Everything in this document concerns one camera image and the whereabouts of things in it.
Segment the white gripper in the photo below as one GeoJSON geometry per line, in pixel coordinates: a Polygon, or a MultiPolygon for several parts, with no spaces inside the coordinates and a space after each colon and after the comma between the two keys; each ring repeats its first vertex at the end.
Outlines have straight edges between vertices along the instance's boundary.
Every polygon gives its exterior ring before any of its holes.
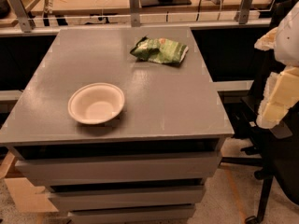
{"type": "Polygon", "coordinates": [[[275,58],[286,67],[282,72],[271,72],[263,91],[256,123],[260,128],[272,129],[299,102],[299,2],[275,27],[260,37],[254,48],[274,49],[275,58]]]}

